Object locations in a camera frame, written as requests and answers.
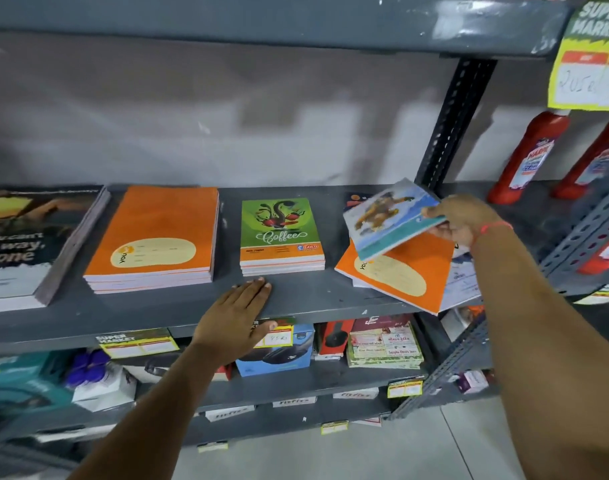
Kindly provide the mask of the person's left hand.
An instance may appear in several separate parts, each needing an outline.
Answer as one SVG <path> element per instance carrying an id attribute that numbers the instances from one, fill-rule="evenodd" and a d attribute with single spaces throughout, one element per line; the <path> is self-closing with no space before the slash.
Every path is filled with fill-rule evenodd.
<path id="1" fill-rule="evenodd" d="M 195 365 L 215 371 L 249 353 L 249 335 L 268 301 L 272 285 L 265 278 L 235 285 L 205 312 L 188 348 Z"/>

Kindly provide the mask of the light blue animal notebook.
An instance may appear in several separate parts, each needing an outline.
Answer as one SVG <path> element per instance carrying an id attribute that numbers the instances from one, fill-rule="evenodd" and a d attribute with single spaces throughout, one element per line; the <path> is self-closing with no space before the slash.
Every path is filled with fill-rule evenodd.
<path id="1" fill-rule="evenodd" d="M 426 217 L 437 197 L 407 178 L 343 213 L 349 238 L 361 260 L 380 256 L 411 238 L 441 225 L 446 217 Z"/>

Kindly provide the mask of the person's right forearm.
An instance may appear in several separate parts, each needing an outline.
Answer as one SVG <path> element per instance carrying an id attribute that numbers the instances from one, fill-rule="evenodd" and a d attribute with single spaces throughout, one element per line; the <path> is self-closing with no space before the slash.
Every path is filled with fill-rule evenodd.
<path id="1" fill-rule="evenodd" d="M 471 247 L 492 361 L 527 480 L 609 480 L 609 342 L 509 229 Z"/>

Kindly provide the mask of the person's left forearm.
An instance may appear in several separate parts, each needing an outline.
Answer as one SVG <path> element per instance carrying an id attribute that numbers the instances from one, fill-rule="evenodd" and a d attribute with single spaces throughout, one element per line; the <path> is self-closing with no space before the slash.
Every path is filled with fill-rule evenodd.
<path id="1" fill-rule="evenodd" d="M 67 480 L 171 480 L 188 425 L 222 360 L 192 344 Z"/>

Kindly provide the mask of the blue computer mouse box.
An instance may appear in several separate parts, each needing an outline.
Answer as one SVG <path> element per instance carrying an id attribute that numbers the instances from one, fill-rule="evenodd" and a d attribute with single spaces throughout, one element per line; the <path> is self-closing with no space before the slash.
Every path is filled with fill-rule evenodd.
<path id="1" fill-rule="evenodd" d="M 309 366 L 315 329 L 312 324 L 295 324 L 290 347 L 254 349 L 235 361 L 242 377 L 292 371 Z"/>

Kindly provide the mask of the grey metal shelf rack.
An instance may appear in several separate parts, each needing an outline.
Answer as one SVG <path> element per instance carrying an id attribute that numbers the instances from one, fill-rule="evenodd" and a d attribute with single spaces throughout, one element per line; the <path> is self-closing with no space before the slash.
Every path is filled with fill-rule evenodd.
<path id="1" fill-rule="evenodd" d="M 275 196 L 292 191 L 310 198 L 314 210 L 322 212 L 321 234 L 328 261 L 323 271 L 268 276 L 274 293 L 261 319 L 292 317 L 296 323 L 316 324 L 370 314 L 416 312 L 412 305 L 375 290 L 351 287 L 347 278 L 333 270 L 333 264 L 348 244 L 348 235 L 340 222 L 341 209 L 331 205 L 331 200 L 341 197 L 350 185 L 221 188 L 214 282 L 97 295 L 83 279 L 82 268 L 90 263 L 93 250 L 99 245 L 101 234 L 106 231 L 129 185 L 124 178 L 108 182 L 110 201 L 74 259 L 62 289 L 56 293 L 54 305 L 0 313 L 0 356 L 97 346 L 96 336 L 118 331 L 168 328 L 173 338 L 190 337 L 212 302 L 242 280 L 242 273 L 233 262 L 234 233 L 240 231 L 240 219 L 235 211 L 240 210 L 245 198 L 256 198 L 263 193 Z M 291 433 L 320 426 L 332 418 L 354 420 L 377 414 L 388 417 L 396 406 L 383 392 L 371 405 L 357 404 L 346 410 L 333 403 L 332 393 L 348 387 L 384 387 L 396 379 L 395 373 L 392 369 L 350 369 L 343 360 L 333 367 L 314 365 L 309 371 L 283 372 L 279 376 L 282 383 L 273 383 L 269 376 L 249 380 L 235 376 L 228 383 L 216 381 L 204 396 L 197 416 L 190 421 L 182 446 Z M 316 404 L 272 407 L 275 401 L 310 396 L 317 396 Z M 256 406 L 255 411 L 231 419 L 209 422 L 204 417 L 205 411 L 252 404 Z M 0 416 L 0 464 L 16 469 L 40 464 L 72 470 L 82 460 L 76 444 L 88 442 L 88 438 L 55 439 L 49 446 L 39 444 L 33 436 L 82 433 L 85 428 L 108 426 L 124 419 L 134 406 L 131 402 L 89 412 L 70 404 L 53 411 Z"/>

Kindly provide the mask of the red thread wristband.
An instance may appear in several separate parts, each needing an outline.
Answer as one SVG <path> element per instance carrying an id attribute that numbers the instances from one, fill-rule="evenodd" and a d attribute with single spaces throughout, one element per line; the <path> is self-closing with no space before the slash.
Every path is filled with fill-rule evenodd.
<path id="1" fill-rule="evenodd" d="M 497 220 L 497 221 L 494 221 L 491 223 L 484 224 L 479 228 L 477 233 L 474 235 L 474 238 L 472 239 L 471 247 L 474 247 L 476 245 L 477 241 L 482 236 L 489 235 L 489 233 L 493 232 L 493 230 L 498 229 L 498 228 L 509 229 L 512 232 L 514 231 L 513 226 L 504 220 Z"/>

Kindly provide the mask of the red black product box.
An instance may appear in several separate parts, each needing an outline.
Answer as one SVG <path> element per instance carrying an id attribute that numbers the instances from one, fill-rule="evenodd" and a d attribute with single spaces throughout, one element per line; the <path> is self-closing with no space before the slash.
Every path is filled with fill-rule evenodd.
<path id="1" fill-rule="evenodd" d="M 340 360 L 354 323 L 354 319 L 317 323 L 315 360 Z"/>

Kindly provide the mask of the stack of green printed booklets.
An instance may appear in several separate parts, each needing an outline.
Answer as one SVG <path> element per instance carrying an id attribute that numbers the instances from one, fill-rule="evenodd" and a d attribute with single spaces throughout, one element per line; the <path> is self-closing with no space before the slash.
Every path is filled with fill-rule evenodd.
<path id="1" fill-rule="evenodd" d="M 357 319 L 346 348 L 353 369 L 420 369 L 425 356 L 413 330 L 412 314 Z"/>

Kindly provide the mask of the grey perforated metal rack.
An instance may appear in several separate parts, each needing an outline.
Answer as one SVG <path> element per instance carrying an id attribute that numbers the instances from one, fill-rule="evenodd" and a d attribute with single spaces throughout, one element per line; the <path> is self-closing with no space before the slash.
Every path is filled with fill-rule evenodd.
<path id="1" fill-rule="evenodd" d="M 606 176 L 589 184 L 576 201 L 551 198 L 555 182 L 536 182 L 517 203 L 492 207 L 516 231 L 539 263 L 544 276 L 559 295 L 569 302 L 585 298 L 609 285 L 609 270 L 597 275 L 581 275 L 579 269 L 609 240 L 609 169 Z M 491 344 L 484 312 L 451 340 L 437 317 L 416 313 L 415 324 L 430 347 L 430 371 L 422 395 L 392 400 L 396 406 L 390 420 L 404 419 L 412 411 L 443 406 L 499 394 L 491 385 L 482 392 L 462 394 L 452 379 L 469 370 L 492 369 Z"/>

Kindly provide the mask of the white cardboard box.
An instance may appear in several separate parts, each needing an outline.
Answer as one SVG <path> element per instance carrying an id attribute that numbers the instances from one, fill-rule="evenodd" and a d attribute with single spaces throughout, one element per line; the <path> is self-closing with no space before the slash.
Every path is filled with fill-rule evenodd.
<path id="1" fill-rule="evenodd" d="M 131 403 L 135 398 L 137 380 L 113 362 L 91 367 L 84 378 L 74 389 L 72 403 L 87 411 L 109 410 Z"/>

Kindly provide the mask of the yellow white shelf label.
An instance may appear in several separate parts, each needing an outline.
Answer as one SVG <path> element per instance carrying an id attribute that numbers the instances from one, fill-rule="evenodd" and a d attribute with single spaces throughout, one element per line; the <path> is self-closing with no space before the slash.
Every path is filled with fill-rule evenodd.
<path id="1" fill-rule="evenodd" d="M 573 301 L 575 305 L 581 306 L 597 306 L 606 305 L 609 303 L 609 284 L 593 291 L 592 293 L 583 296 L 582 298 Z"/>

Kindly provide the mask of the yellow hanging price sign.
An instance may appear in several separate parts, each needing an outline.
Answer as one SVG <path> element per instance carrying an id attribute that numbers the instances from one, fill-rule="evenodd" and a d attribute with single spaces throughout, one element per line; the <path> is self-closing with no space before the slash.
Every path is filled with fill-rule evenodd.
<path id="1" fill-rule="evenodd" d="M 549 77 L 547 106 L 609 111 L 609 0 L 587 0 L 571 16 Z"/>

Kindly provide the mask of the stack of dark photo notebooks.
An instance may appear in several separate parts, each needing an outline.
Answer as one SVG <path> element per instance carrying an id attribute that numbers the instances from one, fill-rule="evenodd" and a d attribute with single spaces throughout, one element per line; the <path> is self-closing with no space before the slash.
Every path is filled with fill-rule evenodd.
<path id="1" fill-rule="evenodd" d="M 0 188 L 0 313 L 50 304 L 110 198 L 102 185 Z"/>

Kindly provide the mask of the teal product box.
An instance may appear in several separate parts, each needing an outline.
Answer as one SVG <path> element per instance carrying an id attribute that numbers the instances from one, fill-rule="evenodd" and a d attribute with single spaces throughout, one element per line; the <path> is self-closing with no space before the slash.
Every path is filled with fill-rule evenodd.
<path id="1" fill-rule="evenodd" d="M 0 413 L 5 416 L 55 410 L 71 403 L 64 384 L 74 351 L 0 356 Z"/>

